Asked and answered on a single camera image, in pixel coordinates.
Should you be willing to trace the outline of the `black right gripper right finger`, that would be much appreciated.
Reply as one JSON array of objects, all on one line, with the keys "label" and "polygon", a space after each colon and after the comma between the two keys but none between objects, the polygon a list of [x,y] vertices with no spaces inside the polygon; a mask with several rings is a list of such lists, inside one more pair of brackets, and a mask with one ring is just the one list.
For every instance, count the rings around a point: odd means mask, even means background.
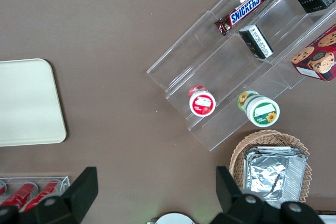
[{"label": "black right gripper right finger", "polygon": [[212,223],[323,223],[304,203],[287,201],[278,209],[255,195],[242,193],[225,166],[216,167],[216,194],[222,212]]}]

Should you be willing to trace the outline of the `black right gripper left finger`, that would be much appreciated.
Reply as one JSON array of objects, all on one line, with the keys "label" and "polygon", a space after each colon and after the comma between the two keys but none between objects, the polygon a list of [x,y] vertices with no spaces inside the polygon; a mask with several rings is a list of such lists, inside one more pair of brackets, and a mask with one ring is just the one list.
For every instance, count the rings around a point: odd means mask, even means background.
[{"label": "black right gripper left finger", "polygon": [[86,167],[60,196],[42,200],[28,211],[1,207],[1,223],[81,223],[98,195],[96,167]]}]

